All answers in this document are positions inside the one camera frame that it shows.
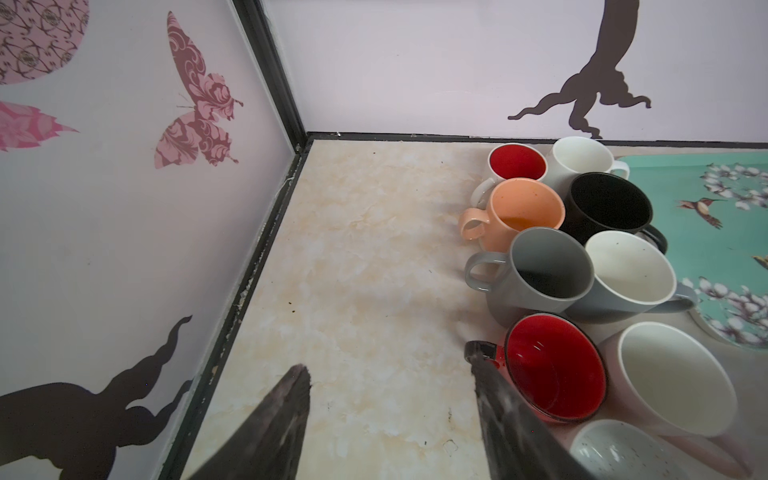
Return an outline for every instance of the black metal frame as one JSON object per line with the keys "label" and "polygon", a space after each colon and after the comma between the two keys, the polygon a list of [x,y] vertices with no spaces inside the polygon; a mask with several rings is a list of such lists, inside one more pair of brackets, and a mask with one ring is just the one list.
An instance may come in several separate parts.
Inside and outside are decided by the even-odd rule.
{"label": "black metal frame", "polygon": [[243,25],[253,54],[259,62],[261,74],[275,102],[280,120],[283,121],[293,151],[299,153],[306,145],[308,138],[299,117],[299,109],[296,108],[296,102],[293,100],[283,63],[277,54],[277,46],[275,46],[264,7],[260,0],[232,0],[232,3],[240,17],[240,23]]}
{"label": "black metal frame", "polygon": [[[351,141],[431,141],[431,142],[479,142],[491,144],[553,144],[557,138],[492,138],[469,137],[462,135],[431,135],[431,134],[366,134],[339,132],[309,132],[313,140],[351,140]],[[738,142],[738,141],[631,141],[631,140],[600,140],[604,145],[623,147],[704,147],[704,148],[766,148],[768,142]]]}
{"label": "black metal frame", "polygon": [[277,194],[272,212],[264,224],[261,238],[256,245],[243,279],[240,281],[235,300],[230,307],[227,317],[224,319],[219,336],[214,343],[210,357],[200,375],[200,381],[192,395],[192,400],[190,400],[187,411],[184,413],[184,419],[181,421],[174,443],[171,445],[168,456],[165,459],[160,476],[158,477],[160,480],[178,480],[184,472],[184,466],[187,464],[190,452],[192,452],[192,446],[205,418],[210,399],[213,397],[216,386],[219,383],[219,378],[224,370],[224,364],[227,362],[235,337],[237,336],[237,330],[240,329],[243,315],[248,310],[248,304],[261,276],[264,262],[266,262],[266,257],[270,254],[275,236],[280,228],[280,224],[283,222],[291,195],[293,195],[293,189],[296,188],[296,182],[299,180],[301,169],[306,162],[306,157],[309,155],[311,147],[312,141],[310,140],[303,149],[303,152],[294,157],[285,183]]}

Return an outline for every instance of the tray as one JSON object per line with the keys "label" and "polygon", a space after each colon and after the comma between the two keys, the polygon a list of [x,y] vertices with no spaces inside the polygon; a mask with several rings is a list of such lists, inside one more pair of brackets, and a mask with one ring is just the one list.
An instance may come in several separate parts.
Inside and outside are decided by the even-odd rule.
{"label": "tray", "polygon": [[720,341],[768,351],[768,153],[621,160],[653,204],[678,280],[701,298],[694,320]]}

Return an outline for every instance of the mug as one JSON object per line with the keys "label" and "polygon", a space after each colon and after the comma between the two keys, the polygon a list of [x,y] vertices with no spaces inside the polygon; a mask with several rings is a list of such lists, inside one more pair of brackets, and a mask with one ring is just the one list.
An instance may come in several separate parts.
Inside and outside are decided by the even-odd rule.
{"label": "mug", "polygon": [[[558,228],[565,207],[550,187],[529,178],[504,180],[491,192],[486,210],[468,208],[458,219],[465,240],[480,238],[483,249],[506,252],[515,236],[529,227]],[[467,223],[482,222],[467,229]]]}
{"label": "mug", "polygon": [[[480,263],[501,266],[492,282],[472,276]],[[464,280],[485,292],[496,322],[510,326],[531,312],[562,312],[592,288],[594,270],[576,240],[560,230],[536,227],[520,232],[507,253],[480,252],[469,257]]]}
{"label": "mug", "polygon": [[672,455],[638,427],[613,419],[592,420],[555,434],[589,473],[600,480],[688,480]]}
{"label": "mug", "polygon": [[[749,478],[753,460],[725,430],[738,410],[723,367],[692,336],[672,326],[640,322],[603,341],[616,413],[705,465],[733,478]],[[713,455],[687,437],[709,439],[732,457]]]}
{"label": "mug", "polygon": [[667,238],[650,225],[654,210],[640,188],[616,175],[592,172],[571,182],[565,196],[565,221],[560,230],[582,245],[605,230],[642,233],[653,240],[661,253]]}
{"label": "mug", "polygon": [[565,310],[578,323],[611,323],[639,313],[684,312],[699,303],[694,290],[677,282],[669,260],[631,233],[606,230],[584,245],[594,266],[589,293]]}
{"label": "mug", "polygon": [[616,172],[628,179],[629,165],[615,160],[611,151],[599,141],[586,137],[565,137],[552,145],[547,155],[547,173],[541,182],[565,198],[573,179],[587,172]]}
{"label": "mug", "polygon": [[547,173],[547,161],[533,147],[523,144],[504,144],[491,150],[485,162],[483,180],[469,198],[469,205],[480,207],[487,193],[509,178],[539,180]]}
{"label": "mug", "polygon": [[477,354],[493,362],[545,422],[582,422],[605,400],[598,349],[576,325],[551,313],[521,319],[507,331],[504,346],[467,342],[464,358]]}

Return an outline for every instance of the wall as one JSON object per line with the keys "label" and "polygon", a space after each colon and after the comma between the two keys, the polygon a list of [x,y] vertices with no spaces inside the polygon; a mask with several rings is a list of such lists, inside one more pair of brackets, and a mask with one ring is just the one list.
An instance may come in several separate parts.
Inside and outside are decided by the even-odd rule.
{"label": "wall", "polygon": [[0,5],[0,478],[152,478],[293,153],[228,3],[57,2]]}
{"label": "wall", "polygon": [[[627,9],[637,0],[607,3]],[[602,0],[264,4],[307,130],[585,134],[569,126],[573,104],[521,120],[508,116],[560,91],[587,64]],[[761,0],[640,0],[637,33],[617,69],[629,92],[650,98],[651,108],[598,100],[589,124],[617,140],[765,141],[765,18],[768,3]],[[631,32],[626,18],[610,20],[615,34]],[[611,35],[605,40],[616,43]],[[609,77],[588,86],[602,88]]]}

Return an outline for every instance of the orange mug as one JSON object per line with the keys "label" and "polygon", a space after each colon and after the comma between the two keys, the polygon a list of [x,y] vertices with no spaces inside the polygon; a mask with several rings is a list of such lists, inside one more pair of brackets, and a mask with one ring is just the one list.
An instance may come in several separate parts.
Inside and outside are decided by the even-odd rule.
{"label": "orange mug", "polygon": [[[526,228],[559,228],[564,219],[563,200],[554,190],[530,178],[510,178],[496,185],[485,210],[464,210],[458,230],[465,240],[479,238],[484,250],[504,253]],[[466,228],[473,220],[480,225]]]}

